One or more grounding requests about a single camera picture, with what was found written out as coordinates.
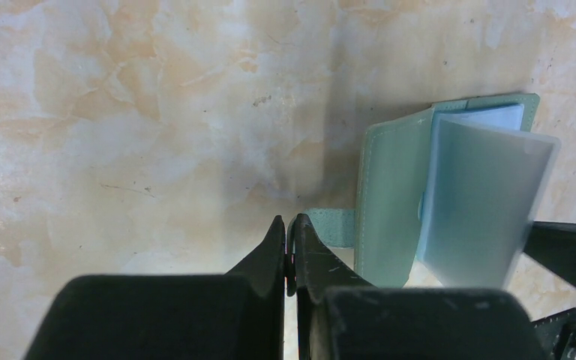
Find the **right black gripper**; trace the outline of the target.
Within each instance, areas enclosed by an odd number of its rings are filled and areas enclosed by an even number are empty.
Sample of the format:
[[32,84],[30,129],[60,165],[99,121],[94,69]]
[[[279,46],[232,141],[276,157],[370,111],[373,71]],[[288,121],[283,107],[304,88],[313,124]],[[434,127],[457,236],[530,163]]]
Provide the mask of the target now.
[[[536,221],[523,252],[576,288],[576,223]],[[549,359],[576,360],[576,307],[532,324]]]

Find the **green leather card holder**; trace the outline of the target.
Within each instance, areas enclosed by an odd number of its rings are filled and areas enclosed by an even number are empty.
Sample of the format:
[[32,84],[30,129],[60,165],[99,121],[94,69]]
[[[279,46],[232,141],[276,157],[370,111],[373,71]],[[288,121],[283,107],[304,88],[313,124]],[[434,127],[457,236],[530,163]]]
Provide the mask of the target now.
[[506,287],[560,150],[531,131],[539,103],[472,97],[370,126],[355,207],[307,211],[320,240],[378,287],[402,287],[415,262],[444,287]]

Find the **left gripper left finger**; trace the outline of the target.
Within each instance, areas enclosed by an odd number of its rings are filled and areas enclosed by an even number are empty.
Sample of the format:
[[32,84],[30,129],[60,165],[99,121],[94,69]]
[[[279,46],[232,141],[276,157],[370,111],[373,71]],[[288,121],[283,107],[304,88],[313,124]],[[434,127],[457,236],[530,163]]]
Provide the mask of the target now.
[[225,274],[85,275],[46,313],[27,359],[281,359],[286,233],[275,217]]

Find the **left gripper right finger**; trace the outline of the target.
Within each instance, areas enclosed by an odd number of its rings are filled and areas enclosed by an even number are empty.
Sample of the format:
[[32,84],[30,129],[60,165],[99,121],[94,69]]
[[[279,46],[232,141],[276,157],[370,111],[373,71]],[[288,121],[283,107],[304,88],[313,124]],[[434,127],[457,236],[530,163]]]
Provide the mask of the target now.
[[544,359],[526,312],[497,289],[379,288],[317,235],[306,214],[287,233],[300,359]]

